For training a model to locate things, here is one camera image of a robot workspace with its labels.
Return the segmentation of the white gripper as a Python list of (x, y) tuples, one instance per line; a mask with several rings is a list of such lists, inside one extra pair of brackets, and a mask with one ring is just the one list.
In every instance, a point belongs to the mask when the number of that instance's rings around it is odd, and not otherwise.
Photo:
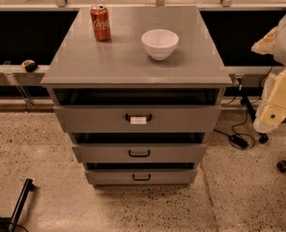
[[(257, 54), (273, 54), (276, 28), (256, 42), (251, 51)], [(253, 128), (260, 133), (276, 129), (286, 118), (286, 69), (279, 74), (270, 73), (265, 81), (262, 99), (255, 113)]]

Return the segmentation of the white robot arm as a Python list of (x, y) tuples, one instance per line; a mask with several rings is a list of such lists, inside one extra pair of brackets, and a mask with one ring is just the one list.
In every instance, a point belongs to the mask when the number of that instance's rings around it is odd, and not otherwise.
[(255, 114), (253, 128), (267, 133), (275, 130), (286, 118), (286, 15), (251, 50), (262, 55), (271, 54), (277, 63), (284, 66), (279, 74), (268, 75)]

